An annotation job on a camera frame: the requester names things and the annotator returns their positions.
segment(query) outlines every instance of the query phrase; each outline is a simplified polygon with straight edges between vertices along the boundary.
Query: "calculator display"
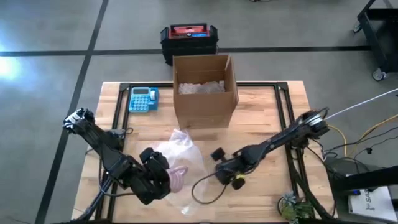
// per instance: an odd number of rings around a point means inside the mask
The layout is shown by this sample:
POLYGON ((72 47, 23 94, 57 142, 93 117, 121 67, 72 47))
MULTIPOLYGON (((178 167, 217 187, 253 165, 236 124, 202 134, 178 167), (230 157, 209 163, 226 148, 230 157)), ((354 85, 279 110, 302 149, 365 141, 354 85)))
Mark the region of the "calculator display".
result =
POLYGON ((134 89, 133 93, 134 94, 148 94, 149 90, 148 89, 134 89))

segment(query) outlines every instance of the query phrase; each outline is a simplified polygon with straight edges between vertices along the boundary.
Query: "wooden table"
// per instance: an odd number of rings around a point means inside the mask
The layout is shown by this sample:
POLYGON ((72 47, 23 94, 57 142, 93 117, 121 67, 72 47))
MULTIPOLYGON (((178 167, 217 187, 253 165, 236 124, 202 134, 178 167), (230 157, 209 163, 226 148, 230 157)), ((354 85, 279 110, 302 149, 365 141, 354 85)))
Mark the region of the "wooden table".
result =
MULTIPOLYGON (((298 117, 310 109, 304 84, 301 81, 292 81, 288 84, 294 115, 298 117)), ((96 124, 103 129, 111 129, 118 90, 118 82, 103 83, 96 110, 96 124)), ((231 154, 245 145, 260 143, 281 131, 273 88, 239 87, 238 91, 239 103, 228 129, 189 130, 194 143, 200 148, 205 158, 209 172, 215 165, 215 162, 209 159, 210 154, 218 147, 222 147, 227 154, 231 154)), ((158 111, 130 114, 129 127, 133 127, 134 132, 126 138, 124 153, 137 159, 139 153, 146 147, 168 141, 173 129, 178 127, 173 108, 172 90, 160 89, 158 111)), ((320 149, 316 144, 311 143, 311 146, 316 153, 320 154, 320 149)), ((331 212, 333 197, 325 168, 309 151, 304 154, 304 163, 311 191, 326 210, 331 212)), ((220 184, 213 177, 209 180, 206 198, 214 198, 220 190, 220 184)), ((193 215, 182 215, 180 209, 173 207, 167 200, 156 200, 150 205, 143 205, 135 196, 127 196, 116 199, 113 221, 284 222, 276 210, 276 205, 281 195, 289 191, 291 191, 291 186, 285 150, 277 149, 269 153, 256 171, 246 177, 246 184, 240 190, 235 191, 228 186, 217 202, 211 205, 197 205, 193 215)), ((78 217, 81 211, 85 210, 97 193, 98 156, 91 151, 85 159, 81 173, 73 218, 78 217)))

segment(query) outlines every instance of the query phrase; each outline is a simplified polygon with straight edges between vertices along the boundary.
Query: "open cardboard box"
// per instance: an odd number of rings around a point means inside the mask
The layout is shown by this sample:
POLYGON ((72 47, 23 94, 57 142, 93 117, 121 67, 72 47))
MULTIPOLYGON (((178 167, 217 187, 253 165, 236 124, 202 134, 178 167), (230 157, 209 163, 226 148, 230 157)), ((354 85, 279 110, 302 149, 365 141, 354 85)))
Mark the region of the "open cardboard box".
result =
POLYGON ((238 104, 238 89, 229 55, 174 57, 173 101, 180 128, 226 128, 238 104), (181 95, 180 83, 204 84, 224 80, 224 93, 181 95))

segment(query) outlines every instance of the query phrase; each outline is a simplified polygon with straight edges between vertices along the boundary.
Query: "concrete floor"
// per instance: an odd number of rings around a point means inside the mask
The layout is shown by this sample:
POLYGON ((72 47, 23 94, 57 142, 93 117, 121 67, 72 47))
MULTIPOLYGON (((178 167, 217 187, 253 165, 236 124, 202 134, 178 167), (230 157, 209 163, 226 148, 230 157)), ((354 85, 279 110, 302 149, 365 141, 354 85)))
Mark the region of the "concrete floor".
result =
MULTIPOLYGON (((1 51, 87 50, 102 1, 0 1, 1 51)), ((363 0, 110 0, 96 50, 159 49, 159 32, 172 23, 207 22, 219 30, 220 47, 334 47, 366 45, 351 29, 363 0)), ((375 7, 385 7, 377 1, 375 7)), ((371 52, 232 54, 238 80, 303 80, 312 108, 330 113, 395 89, 397 76, 375 82, 371 52)), ((0 222, 33 223, 84 56, 0 57, 0 222)), ((171 80, 162 55, 93 56, 78 106, 95 110, 104 81, 171 80)), ((349 142, 398 113, 391 94, 329 120, 349 142)), ((380 128, 381 133, 397 121, 380 128)), ((370 146, 374 142, 361 145, 370 146)), ((326 148, 341 144, 331 131, 326 148)), ((397 164, 396 142, 358 159, 397 164)), ((70 218, 86 144, 69 139, 46 223, 70 218)))

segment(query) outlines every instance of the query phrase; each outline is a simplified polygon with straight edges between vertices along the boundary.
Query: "cart wheel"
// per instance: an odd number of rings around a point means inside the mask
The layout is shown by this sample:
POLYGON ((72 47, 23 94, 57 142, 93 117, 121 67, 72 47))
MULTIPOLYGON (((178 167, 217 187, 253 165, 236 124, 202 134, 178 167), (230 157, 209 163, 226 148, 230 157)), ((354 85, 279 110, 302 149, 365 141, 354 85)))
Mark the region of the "cart wheel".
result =
POLYGON ((357 32, 361 31, 362 27, 361 24, 355 24, 354 28, 353 28, 353 32, 354 34, 356 34, 357 32))
POLYGON ((373 79, 376 81, 381 81, 383 79, 387 78, 387 74, 385 72, 382 72, 380 68, 378 68, 376 71, 373 72, 373 79))

